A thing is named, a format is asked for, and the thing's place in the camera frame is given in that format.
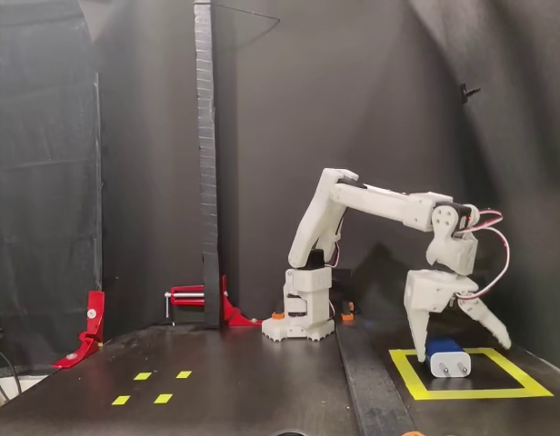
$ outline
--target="dark floor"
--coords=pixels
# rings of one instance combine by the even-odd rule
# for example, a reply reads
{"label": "dark floor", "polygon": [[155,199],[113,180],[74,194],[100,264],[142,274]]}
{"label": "dark floor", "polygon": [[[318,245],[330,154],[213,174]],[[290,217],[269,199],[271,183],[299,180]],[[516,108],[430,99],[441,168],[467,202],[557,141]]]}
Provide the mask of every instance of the dark floor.
{"label": "dark floor", "polygon": [[[428,335],[439,335],[443,332],[451,334],[463,347],[495,348],[506,359],[553,393],[553,396],[416,401],[405,386],[399,370],[397,370],[389,355],[389,350],[414,348],[407,328],[407,321],[371,322],[364,320],[362,317],[357,317],[355,325],[349,325],[347,329],[349,338],[360,338],[364,334],[367,336],[367,345],[363,352],[365,355],[356,356],[356,362],[353,362],[353,370],[359,365],[359,362],[364,360],[373,360],[373,365],[376,362],[381,362],[399,392],[414,430],[418,430],[427,436],[448,434],[456,436],[560,434],[560,372],[516,346],[508,351],[503,350],[484,329],[465,317],[453,318],[451,314],[446,317],[435,317],[429,326]],[[337,331],[342,353],[345,356],[346,350],[343,350],[343,348],[353,341],[341,341],[344,338],[342,333]],[[434,379],[423,365],[418,365],[417,362],[413,362],[413,359],[416,360],[416,358],[409,358],[408,360],[418,373],[424,386],[431,391],[520,387],[520,384],[502,368],[481,355],[473,356],[471,376],[452,381]],[[344,360],[345,365],[348,366],[349,362],[346,358]],[[375,383],[371,377],[350,382],[353,398],[355,398],[355,389],[371,390],[371,383]],[[367,404],[367,401],[360,406],[361,410],[365,410],[365,412],[370,411],[372,407],[371,404]],[[396,404],[391,406],[391,400],[385,403],[385,407],[403,415],[403,409]],[[375,423],[375,419],[365,417],[365,420],[369,424],[383,424],[381,421]],[[363,433],[363,424],[361,424],[361,432]]]}
{"label": "dark floor", "polygon": [[[181,371],[192,373],[177,379]],[[134,381],[139,372],[151,375]],[[130,398],[111,405],[120,395]],[[336,337],[277,343],[251,327],[127,335],[6,404],[0,418],[2,435],[358,434]]]}
{"label": "dark floor", "polygon": [[[560,434],[560,372],[516,347],[501,350],[464,320],[433,319],[429,333],[445,332],[465,347],[496,348],[554,396],[414,400],[389,356],[389,350],[413,348],[406,320],[357,316],[338,326],[338,342],[336,335],[322,342],[271,342],[252,327],[224,332],[156,327],[107,344],[6,404],[1,434],[268,436],[284,429],[308,436],[400,436],[411,430],[427,436]],[[428,390],[448,388],[412,359]],[[188,378],[176,378],[184,371],[191,371]],[[140,372],[150,375],[133,380]],[[500,367],[475,356],[472,375],[452,381],[449,389],[517,387]],[[161,394],[172,396],[155,404]],[[112,405],[126,395],[124,405]]]}

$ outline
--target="gray wall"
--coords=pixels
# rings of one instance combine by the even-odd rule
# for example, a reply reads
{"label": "gray wall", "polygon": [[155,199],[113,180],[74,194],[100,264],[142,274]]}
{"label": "gray wall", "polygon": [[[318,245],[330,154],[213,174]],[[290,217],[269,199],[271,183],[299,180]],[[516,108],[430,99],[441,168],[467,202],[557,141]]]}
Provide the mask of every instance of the gray wall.
{"label": "gray wall", "polygon": [[[215,9],[224,267],[249,317],[281,298],[286,256],[322,168],[499,207],[508,278],[487,301],[560,366],[560,1],[222,2]],[[466,108],[458,86],[482,86]],[[500,243],[480,236],[476,279]],[[371,316],[403,316],[427,235],[348,213],[341,265]]]}
{"label": "gray wall", "polygon": [[108,338],[202,282],[193,2],[80,4],[100,71]]}

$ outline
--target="cable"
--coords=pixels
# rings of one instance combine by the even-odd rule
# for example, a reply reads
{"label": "cable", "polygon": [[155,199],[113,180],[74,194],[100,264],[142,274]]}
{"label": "cable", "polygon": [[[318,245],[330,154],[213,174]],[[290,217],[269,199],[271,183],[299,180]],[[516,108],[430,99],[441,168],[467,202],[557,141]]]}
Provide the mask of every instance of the cable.
{"label": "cable", "polygon": [[226,5],[215,5],[215,7],[221,7],[222,9],[229,9],[230,11],[241,12],[243,14],[261,16],[262,18],[267,18],[269,20],[274,20],[274,21],[276,21],[277,24],[280,23],[280,18],[278,18],[277,16],[260,14],[256,11],[248,11],[246,9],[240,9],[238,7],[232,7],[232,6],[226,6]]}
{"label": "cable", "polygon": [[335,250],[336,250],[336,259],[335,259],[335,263],[329,264],[331,268],[336,268],[336,266],[338,265],[338,260],[341,257],[341,247],[339,246],[338,243],[335,243]]}
{"label": "cable", "polygon": [[500,215],[500,216],[502,216],[502,212],[500,212],[500,211],[498,211],[498,210],[496,210],[496,209],[484,209],[483,211],[479,211],[479,213],[480,213],[481,215],[491,213],[492,215]]}
{"label": "cable", "polygon": [[[489,230],[491,232],[496,233],[500,239],[502,239],[503,245],[505,246],[506,249],[506,262],[505,262],[505,267],[502,269],[502,271],[489,283],[487,284],[487,286],[482,289],[481,291],[475,292],[471,295],[460,295],[460,294],[456,294],[455,296],[460,299],[460,300],[475,300],[476,298],[480,298],[481,296],[485,295],[486,293],[488,293],[492,287],[496,284],[496,282],[498,282],[503,275],[505,275],[506,270],[508,269],[508,265],[510,264],[510,245],[508,245],[508,241],[506,240],[506,237],[498,230],[496,230],[494,227],[481,227],[480,229],[477,230]],[[468,229],[464,232],[473,232],[472,229]]]}
{"label": "cable", "polygon": [[5,402],[9,402],[9,397],[8,397],[7,394],[5,393],[4,388],[1,387],[1,382],[0,382],[0,392],[1,392],[1,394],[4,396]]}
{"label": "cable", "polygon": [[486,229],[486,228],[488,228],[492,225],[495,225],[496,223],[500,223],[503,219],[504,218],[502,216],[499,216],[498,218],[494,218],[494,220],[488,220],[488,221],[485,221],[483,223],[473,225],[472,227],[469,227],[469,228],[464,229],[462,231],[459,231],[457,233],[476,232],[477,230]]}
{"label": "cable", "polygon": [[17,386],[17,394],[21,395],[22,394],[22,385],[19,382],[19,377],[17,376],[17,372],[15,371],[14,365],[9,361],[9,359],[7,359],[7,357],[5,357],[5,355],[2,352],[0,352],[0,356],[5,361],[5,363],[7,363],[7,365],[9,365],[9,369],[11,370],[12,374],[14,375],[15,385]]}

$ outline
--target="white robotic arm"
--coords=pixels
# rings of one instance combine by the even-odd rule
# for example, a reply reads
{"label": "white robotic arm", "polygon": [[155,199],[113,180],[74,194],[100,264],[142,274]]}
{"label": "white robotic arm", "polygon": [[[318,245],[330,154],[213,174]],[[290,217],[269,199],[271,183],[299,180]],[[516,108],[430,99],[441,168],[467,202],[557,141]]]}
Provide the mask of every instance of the white robotic arm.
{"label": "white robotic arm", "polygon": [[[323,170],[288,256],[293,269],[286,271],[285,314],[264,321],[263,333],[276,341],[285,337],[319,340],[334,330],[328,313],[331,268],[325,265],[340,239],[347,208],[398,221],[422,232],[434,232],[425,257],[430,264],[440,263],[454,272],[410,271],[407,276],[405,308],[422,362],[429,313],[441,312],[456,294],[467,295],[478,289],[466,277],[474,268],[477,240],[472,233],[461,231],[475,225],[480,214],[474,206],[453,203],[447,195],[395,193],[362,184],[357,174],[347,170]],[[480,300],[461,300],[459,307],[480,321],[506,348],[510,346],[506,328]]]}

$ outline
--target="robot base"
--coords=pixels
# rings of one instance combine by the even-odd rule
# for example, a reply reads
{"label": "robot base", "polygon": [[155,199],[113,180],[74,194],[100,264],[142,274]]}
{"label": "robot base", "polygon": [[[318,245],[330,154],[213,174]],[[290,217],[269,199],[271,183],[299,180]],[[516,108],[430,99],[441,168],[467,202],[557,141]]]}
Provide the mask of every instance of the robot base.
{"label": "robot base", "polygon": [[291,318],[275,320],[268,318],[262,322],[262,333],[272,341],[280,342],[285,338],[308,338],[313,341],[320,341],[335,331],[335,322],[327,320],[308,327],[291,322]]}

